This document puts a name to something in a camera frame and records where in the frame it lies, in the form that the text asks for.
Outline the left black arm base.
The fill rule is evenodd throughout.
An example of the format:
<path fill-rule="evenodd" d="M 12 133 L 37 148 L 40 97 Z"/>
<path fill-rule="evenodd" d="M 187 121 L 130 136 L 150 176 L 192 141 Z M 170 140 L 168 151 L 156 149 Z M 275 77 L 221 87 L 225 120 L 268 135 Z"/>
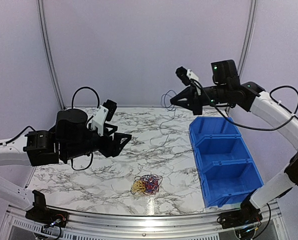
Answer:
<path fill-rule="evenodd" d="M 51 223 L 60 220 L 57 223 L 61 228 L 66 227 L 68 220 L 68 212 L 48 208 L 46 205 L 45 196 L 43 193 L 33 190 L 34 200 L 32 207 L 26 211 L 25 217 L 29 220 L 50 225 Z"/>

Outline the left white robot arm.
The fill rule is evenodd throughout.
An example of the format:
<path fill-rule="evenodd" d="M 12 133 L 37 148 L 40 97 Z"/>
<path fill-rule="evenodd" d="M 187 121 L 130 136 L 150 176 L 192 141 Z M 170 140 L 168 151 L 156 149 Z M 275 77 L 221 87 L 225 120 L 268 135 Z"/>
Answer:
<path fill-rule="evenodd" d="M 115 108 L 101 105 L 91 117 L 76 108 L 57 113 L 50 130 L 27 126 L 12 139 L 0 140 L 0 166 L 45 166 L 66 163 L 81 156 L 100 152 L 105 157 L 118 156 L 131 135 L 117 132 L 110 125 Z"/>

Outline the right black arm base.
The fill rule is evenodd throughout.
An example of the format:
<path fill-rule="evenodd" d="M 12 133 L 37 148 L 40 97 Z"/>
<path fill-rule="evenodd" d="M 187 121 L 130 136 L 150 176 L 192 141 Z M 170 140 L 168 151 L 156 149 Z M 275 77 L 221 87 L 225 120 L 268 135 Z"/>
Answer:
<path fill-rule="evenodd" d="M 256 208 L 250 199 L 245 199 L 239 210 L 221 213 L 217 218 L 217 223 L 223 229 L 235 228 L 260 222 L 263 219 L 260 209 Z"/>

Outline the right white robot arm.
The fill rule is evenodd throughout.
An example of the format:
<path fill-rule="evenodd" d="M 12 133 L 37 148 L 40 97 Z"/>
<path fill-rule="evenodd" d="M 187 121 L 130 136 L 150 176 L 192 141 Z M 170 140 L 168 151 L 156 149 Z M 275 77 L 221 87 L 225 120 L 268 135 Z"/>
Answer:
<path fill-rule="evenodd" d="M 247 224 L 255 217 L 256 210 L 298 186 L 297 111 L 286 109 L 273 98 L 271 92 L 265 91 L 254 82 L 241 84 L 232 59 L 213 62 L 211 67 L 214 85 L 208 87 L 201 85 L 192 70 L 178 67 L 175 74 L 186 88 L 171 98 L 170 103 L 191 110 L 194 115 L 201 115 L 204 106 L 215 109 L 220 103 L 228 104 L 232 108 L 239 106 L 268 123 L 270 128 L 266 128 L 266 132 L 278 131 L 296 150 L 296 154 L 283 170 L 243 201 L 236 219 L 241 224 Z"/>

